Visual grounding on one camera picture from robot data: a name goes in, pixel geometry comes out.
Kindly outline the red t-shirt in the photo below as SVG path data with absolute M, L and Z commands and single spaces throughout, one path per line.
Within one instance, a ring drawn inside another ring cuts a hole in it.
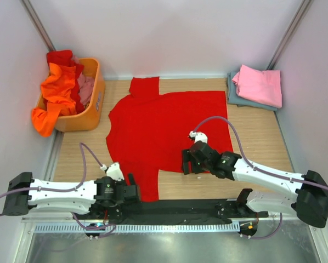
M 159 198 L 160 170 L 180 173 L 189 133 L 204 119 L 227 117 L 224 91 L 188 91 L 161 95 L 159 78 L 133 78 L 129 95 L 109 113 L 109 154 L 124 175 L 132 174 L 142 201 Z

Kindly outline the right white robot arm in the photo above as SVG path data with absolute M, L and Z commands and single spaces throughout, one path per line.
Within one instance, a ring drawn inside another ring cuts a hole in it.
M 219 179 L 249 182 L 270 190 L 270 193 L 242 190 L 235 204 L 240 216 L 270 211 L 297 216 L 313 227 L 326 226 L 328 184 L 315 171 L 299 174 L 269 168 L 237 153 L 219 153 L 202 141 L 182 150 L 182 171 L 184 174 L 207 171 Z

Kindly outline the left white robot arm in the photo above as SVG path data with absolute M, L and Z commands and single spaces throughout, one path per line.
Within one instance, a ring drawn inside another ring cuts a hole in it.
M 34 179 L 24 172 L 9 182 L 3 215 L 21 216 L 30 211 L 44 213 L 72 212 L 99 219 L 112 207 L 136 203 L 140 200 L 137 185 L 127 185 L 109 176 L 85 181 L 80 187 L 74 182 L 49 182 Z

